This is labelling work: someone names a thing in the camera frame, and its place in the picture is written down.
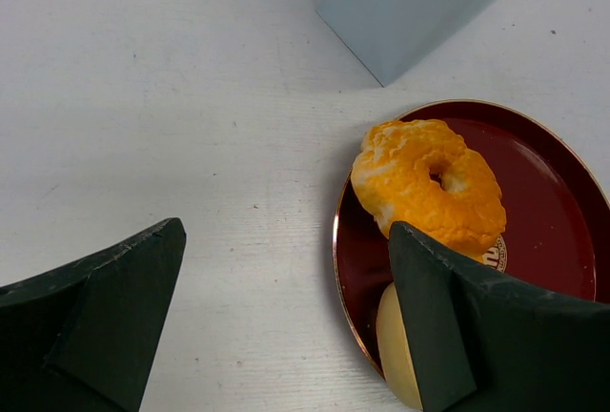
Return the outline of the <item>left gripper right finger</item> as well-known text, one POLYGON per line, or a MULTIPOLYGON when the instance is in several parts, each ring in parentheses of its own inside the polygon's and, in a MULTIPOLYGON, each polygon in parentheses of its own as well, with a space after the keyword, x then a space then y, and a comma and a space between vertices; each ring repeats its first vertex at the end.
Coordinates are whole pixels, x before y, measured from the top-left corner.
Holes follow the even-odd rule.
POLYGON ((609 307, 531 285, 397 222, 392 275, 427 411, 605 411, 609 307))

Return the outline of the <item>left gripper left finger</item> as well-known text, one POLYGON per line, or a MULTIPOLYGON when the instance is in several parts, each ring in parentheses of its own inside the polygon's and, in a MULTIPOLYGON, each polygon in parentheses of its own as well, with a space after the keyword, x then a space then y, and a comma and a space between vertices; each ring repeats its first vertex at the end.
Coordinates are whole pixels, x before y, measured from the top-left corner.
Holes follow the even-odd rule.
POLYGON ((139 410, 185 245, 167 218, 2 286, 2 410, 139 410))

